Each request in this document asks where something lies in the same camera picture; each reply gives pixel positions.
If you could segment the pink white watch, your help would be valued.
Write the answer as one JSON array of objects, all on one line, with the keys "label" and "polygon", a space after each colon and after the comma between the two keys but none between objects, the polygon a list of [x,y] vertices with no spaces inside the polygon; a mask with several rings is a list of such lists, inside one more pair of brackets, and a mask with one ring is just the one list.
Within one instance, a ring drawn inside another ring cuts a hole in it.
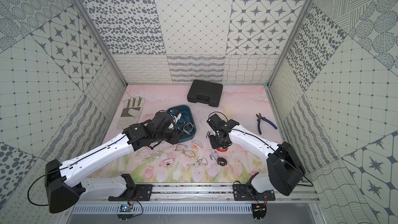
[{"label": "pink white watch", "polygon": [[166,159],[166,160],[164,160],[164,161],[162,161],[161,163],[160,163],[160,166],[161,167],[168,167],[168,166],[170,166],[171,164],[173,164],[174,163],[174,160],[173,159]]}]

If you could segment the red watch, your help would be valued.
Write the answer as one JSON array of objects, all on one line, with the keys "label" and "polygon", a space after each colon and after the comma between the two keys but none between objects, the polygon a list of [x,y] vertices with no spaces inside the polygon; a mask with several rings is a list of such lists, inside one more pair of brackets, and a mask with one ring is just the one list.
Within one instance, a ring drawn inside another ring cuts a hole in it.
[{"label": "red watch", "polygon": [[219,152],[227,152],[228,151],[228,149],[227,148],[217,148],[216,149],[217,151],[219,151]]}]

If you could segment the beige triangular watch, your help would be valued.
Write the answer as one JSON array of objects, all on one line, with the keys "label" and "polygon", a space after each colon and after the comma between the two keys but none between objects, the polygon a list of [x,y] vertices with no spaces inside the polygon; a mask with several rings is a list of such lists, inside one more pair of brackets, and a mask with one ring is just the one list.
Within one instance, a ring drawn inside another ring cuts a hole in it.
[{"label": "beige triangular watch", "polygon": [[191,133],[195,131],[195,125],[193,123],[189,122],[184,125],[182,131],[183,131],[183,133],[185,133],[187,135],[191,135]]}]

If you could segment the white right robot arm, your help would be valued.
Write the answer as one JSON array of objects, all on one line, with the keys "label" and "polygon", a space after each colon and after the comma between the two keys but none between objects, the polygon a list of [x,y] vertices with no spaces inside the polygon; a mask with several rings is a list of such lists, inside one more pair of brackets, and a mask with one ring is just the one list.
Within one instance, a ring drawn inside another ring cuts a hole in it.
[{"label": "white right robot arm", "polygon": [[247,187],[255,193],[275,190],[289,196],[306,178],[302,162],[289,143],[268,141],[233,119],[222,120],[217,112],[209,115],[207,123],[213,131],[208,136],[213,149],[226,150],[232,145],[239,145],[266,163],[267,172],[257,173],[247,182]]}]

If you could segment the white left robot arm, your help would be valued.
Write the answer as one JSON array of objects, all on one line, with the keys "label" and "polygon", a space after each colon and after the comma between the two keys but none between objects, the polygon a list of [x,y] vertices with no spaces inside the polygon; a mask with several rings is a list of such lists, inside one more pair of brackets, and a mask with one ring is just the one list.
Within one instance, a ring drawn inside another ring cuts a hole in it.
[{"label": "white left robot arm", "polygon": [[44,186],[50,213],[57,214],[74,206],[80,200],[104,198],[108,201],[131,203],[144,194],[129,174],[116,178],[89,179],[89,175],[114,160],[143,147],[155,148],[162,142],[175,145],[182,131],[173,123],[156,127],[150,121],[133,124],[107,143],[76,158],[46,164]]}]

